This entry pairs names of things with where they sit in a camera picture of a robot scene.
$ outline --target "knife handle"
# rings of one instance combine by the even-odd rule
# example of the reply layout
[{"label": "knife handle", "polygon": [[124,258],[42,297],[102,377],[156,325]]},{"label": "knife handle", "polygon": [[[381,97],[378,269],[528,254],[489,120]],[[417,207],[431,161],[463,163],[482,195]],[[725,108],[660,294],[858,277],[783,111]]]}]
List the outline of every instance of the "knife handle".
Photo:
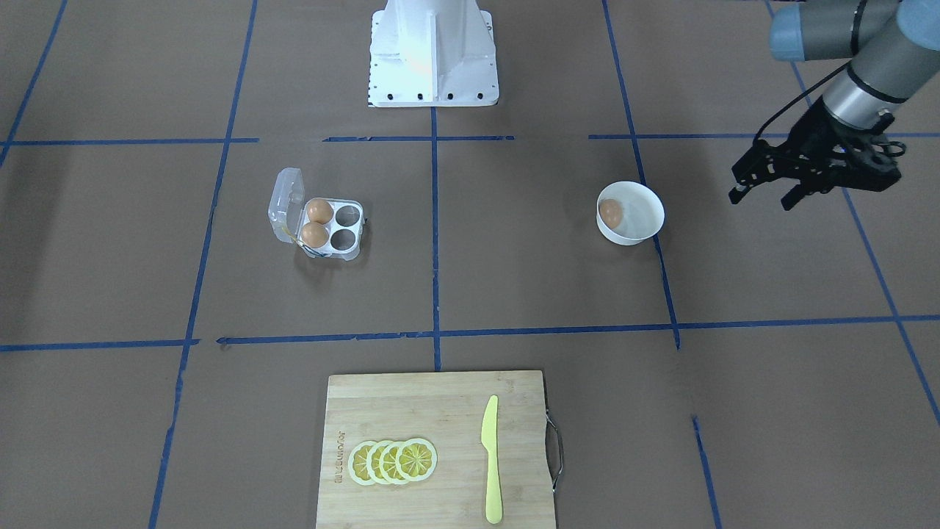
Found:
[{"label": "knife handle", "polygon": [[503,520],[503,495],[499,488],[499,465],[496,451],[489,453],[486,471],[486,521],[497,524]]}]

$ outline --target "yellow plastic knife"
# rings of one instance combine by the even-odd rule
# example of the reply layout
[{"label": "yellow plastic knife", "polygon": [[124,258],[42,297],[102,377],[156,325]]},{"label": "yellow plastic knife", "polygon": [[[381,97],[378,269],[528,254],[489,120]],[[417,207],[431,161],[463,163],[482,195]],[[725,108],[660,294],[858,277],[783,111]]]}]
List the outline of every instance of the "yellow plastic knife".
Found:
[{"label": "yellow plastic knife", "polygon": [[479,441],[489,454],[486,472],[486,521],[497,524],[503,520],[503,494],[499,488],[499,464],[496,452],[496,408],[499,397],[492,395],[483,412]]}]

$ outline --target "cutting board handle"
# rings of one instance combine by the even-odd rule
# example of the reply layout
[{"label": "cutting board handle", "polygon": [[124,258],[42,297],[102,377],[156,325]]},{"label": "cutting board handle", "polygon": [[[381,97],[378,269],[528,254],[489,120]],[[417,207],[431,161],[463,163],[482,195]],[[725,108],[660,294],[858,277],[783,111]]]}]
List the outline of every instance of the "cutting board handle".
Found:
[{"label": "cutting board handle", "polygon": [[[548,475],[552,476],[552,493],[558,489],[558,479],[565,472],[565,448],[561,444],[561,431],[558,430],[558,425],[555,424],[555,421],[552,419],[552,412],[546,407],[545,408],[545,421],[548,425],[545,427],[545,458],[548,459]],[[552,456],[548,451],[548,432],[552,430],[555,432],[555,446],[557,448],[557,457],[556,461],[558,463],[558,470],[554,473],[552,472]]]}]

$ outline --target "blue tape line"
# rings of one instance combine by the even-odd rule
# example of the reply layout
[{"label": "blue tape line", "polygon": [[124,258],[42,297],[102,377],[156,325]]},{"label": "blue tape line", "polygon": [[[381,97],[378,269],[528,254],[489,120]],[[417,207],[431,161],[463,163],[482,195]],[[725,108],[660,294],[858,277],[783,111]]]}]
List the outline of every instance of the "blue tape line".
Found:
[{"label": "blue tape line", "polygon": [[7,135],[7,144],[4,145],[3,150],[0,151],[0,167],[2,167],[3,163],[7,160],[10,144],[16,137],[16,131],[19,130],[20,123],[23,121],[23,114],[25,114],[26,106],[29,104],[29,98],[33,96],[33,89],[36,87],[36,82],[39,81],[39,74],[42,73],[42,67],[46,64],[46,58],[49,56],[49,50],[51,50],[53,47],[55,34],[58,33],[58,27],[62,23],[62,15],[65,13],[65,7],[68,3],[69,0],[62,0],[62,4],[59,6],[59,11],[55,15],[53,29],[49,33],[49,39],[46,40],[45,47],[42,48],[42,55],[39,56],[39,64],[36,65],[36,69],[33,71],[33,77],[29,80],[29,86],[26,88],[26,93],[23,95],[23,101],[20,103],[20,108],[16,111],[16,118],[13,119],[13,125],[9,129],[9,134]]},{"label": "blue tape line", "polygon": [[[627,116],[627,127],[630,129],[630,141],[634,147],[634,159],[636,161],[636,171],[640,177],[640,183],[646,185],[646,171],[643,170],[643,157],[640,155],[640,144],[636,140],[636,129],[634,127],[634,114],[630,109],[630,98],[627,96],[627,84],[623,80],[623,69],[620,67],[620,55],[617,51],[617,40],[614,38],[614,26],[610,22],[610,9],[607,7],[607,0],[601,0],[603,5],[603,17],[607,21],[607,37],[610,39],[610,51],[614,56],[614,66],[617,68],[617,79],[620,83],[620,97],[623,99],[623,111]],[[669,309],[669,321],[672,322],[672,333],[676,341],[676,348],[682,348],[682,337],[679,334],[679,327],[676,325],[676,310],[672,302],[672,292],[669,289],[669,278],[666,274],[666,260],[663,258],[663,247],[659,244],[659,235],[652,237],[653,244],[656,247],[656,255],[659,256],[660,272],[663,276],[663,293],[666,296],[666,307]]]},{"label": "blue tape line", "polygon": [[369,141],[512,141],[516,136],[330,136],[324,143]]},{"label": "blue tape line", "polygon": [[344,143],[356,141],[431,141],[430,136],[330,136],[323,143]]},{"label": "blue tape line", "polygon": [[940,321],[940,314],[922,314],[916,316],[901,316],[901,321]]},{"label": "blue tape line", "polygon": [[767,7],[767,13],[770,14],[771,20],[774,19],[774,8],[770,5],[770,0],[764,0],[764,6]]},{"label": "blue tape line", "polygon": [[893,316],[860,316],[847,318],[809,318],[795,320],[755,320],[680,323],[680,329],[741,329],[761,327],[802,327],[817,325],[852,325],[865,323],[892,323]]},{"label": "blue tape line", "polygon": [[244,344],[295,344],[312,342],[351,342],[358,340],[397,340],[401,338],[430,338],[433,331],[371,332],[364,334],[313,334],[307,336],[259,336],[248,338],[222,337],[216,340],[221,345]]},{"label": "blue tape line", "polygon": [[434,371],[441,371],[441,296],[440,264],[438,260],[438,199],[437,199],[437,108],[431,107],[431,265],[434,303]]},{"label": "blue tape line", "polygon": [[516,136],[437,136],[437,141],[512,141]]},{"label": "blue tape line", "polygon": [[21,351],[67,351],[79,349],[133,349],[138,347],[175,347],[198,344],[199,340],[131,340],[128,342],[71,342],[60,344],[0,344],[0,353]]},{"label": "blue tape line", "polygon": [[698,458],[702,462],[702,473],[705,475],[705,487],[708,489],[708,501],[712,505],[712,519],[714,520],[714,529],[721,529],[721,514],[718,512],[718,499],[714,495],[714,482],[712,481],[712,469],[708,465],[708,454],[705,453],[705,445],[702,443],[701,427],[698,424],[698,416],[692,416],[692,427],[696,430],[696,444],[698,444]]},{"label": "blue tape line", "polygon": [[[764,133],[762,137],[787,137],[787,133]],[[940,133],[891,133],[891,137],[940,137]],[[752,138],[753,133],[702,133],[702,134],[591,134],[587,139],[734,139]]]},{"label": "blue tape line", "polygon": [[914,365],[917,378],[920,379],[920,386],[923,388],[924,394],[927,395],[927,402],[930,403],[931,410],[933,411],[933,418],[936,420],[937,425],[940,426],[940,408],[937,407],[937,401],[933,397],[931,385],[927,381],[927,377],[924,375],[924,370],[920,366],[920,360],[917,359],[917,353],[914,351],[914,347],[911,345],[911,340],[907,336],[907,329],[904,328],[901,316],[898,314],[898,307],[894,303],[894,297],[887,288],[885,275],[882,274],[881,266],[878,264],[878,259],[875,257],[874,249],[872,249],[869,237],[865,233],[865,227],[862,226],[862,219],[858,216],[858,212],[855,210],[855,204],[852,202],[852,196],[849,195],[849,190],[843,187],[842,195],[845,197],[845,201],[849,204],[849,211],[852,213],[852,219],[855,221],[855,227],[858,228],[858,234],[861,235],[862,242],[865,244],[865,251],[868,253],[869,259],[871,259],[871,266],[875,270],[875,275],[878,276],[878,282],[881,284],[882,292],[885,294],[887,305],[891,309],[891,314],[894,316],[895,324],[898,326],[898,332],[901,333],[901,339],[904,341],[904,346],[907,348],[907,355],[911,358],[911,363]]},{"label": "blue tape line", "polygon": [[644,330],[670,330],[671,324],[637,324],[637,325],[607,325],[583,327],[545,327],[545,328],[516,328],[516,329],[462,329],[442,330],[441,336],[453,338],[457,336],[514,336],[526,334],[584,334],[592,332],[639,332]]},{"label": "blue tape line", "polygon": [[[913,314],[901,316],[903,321],[940,321],[940,314]],[[822,325],[859,325],[875,323],[893,323],[893,316],[858,316],[841,318],[810,318],[794,320],[742,320],[725,322],[690,322],[678,323],[680,329],[747,329],[765,327],[803,327]],[[507,329],[454,329],[440,330],[438,334],[445,338],[460,336],[515,336],[526,334],[582,334],[591,332],[636,332],[646,330],[671,330],[671,323],[633,324],[584,327],[530,327]],[[345,342],[353,340],[397,340],[404,338],[432,338],[433,330],[413,330],[404,332],[373,332],[361,334],[314,334],[301,336],[259,336],[259,337],[222,337],[215,342],[221,345],[284,344],[295,342]]]},{"label": "blue tape line", "polygon": [[199,310],[199,296],[202,293],[202,281],[206,275],[206,263],[209,260],[209,246],[212,242],[212,222],[215,218],[215,208],[219,202],[219,190],[222,188],[222,179],[226,171],[228,160],[228,147],[231,144],[232,130],[235,128],[235,116],[238,113],[238,102],[242,94],[242,80],[244,79],[245,65],[248,62],[248,49],[251,47],[251,35],[255,28],[255,15],[258,13],[258,0],[252,0],[251,15],[248,17],[248,28],[245,30],[244,47],[242,49],[242,62],[239,65],[238,77],[235,81],[235,93],[232,95],[232,105],[228,112],[228,127],[226,128],[226,141],[222,146],[222,157],[219,160],[219,170],[215,176],[215,188],[212,191],[212,203],[209,209],[209,220],[206,223],[206,235],[202,243],[202,255],[199,258],[199,269],[196,272],[196,286],[193,289],[193,302],[189,312],[189,322],[186,325],[187,344],[183,346],[180,354],[180,369],[177,372],[176,392],[173,397],[173,420],[170,427],[166,430],[166,439],[164,440],[164,450],[160,458],[160,471],[157,474],[157,486],[153,491],[153,505],[150,508],[150,519],[148,529],[156,529],[157,518],[160,515],[160,503],[163,500],[164,483],[166,480],[166,468],[169,464],[170,450],[173,446],[173,434],[176,431],[177,418],[180,413],[180,398],[182,397],[183,372],[186,371],[186,364],[189,361],[190,345],[189,340],[193,338],[193,331],[196,327],[196,313]]},{"label": "blue tape line", "polygon": [[258,137],[162,137],[154,139],[38,139],[14,141],[13,147],[50,147],[58,145],[188,145],[222,143],[258,143]]}]

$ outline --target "egg carton lid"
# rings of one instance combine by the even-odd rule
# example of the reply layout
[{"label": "egg carton lid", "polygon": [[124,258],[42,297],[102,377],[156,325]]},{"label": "egg carton lid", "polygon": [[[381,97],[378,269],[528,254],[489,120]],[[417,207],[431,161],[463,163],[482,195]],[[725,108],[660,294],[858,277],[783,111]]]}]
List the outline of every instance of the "egg carton lid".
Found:
[{"label": "egg carton lid", "polygon": [[304,219],[304,174],[298,168],[284,168],[277,174],[268,219],[274,235],[281,241],[294,244]]}]

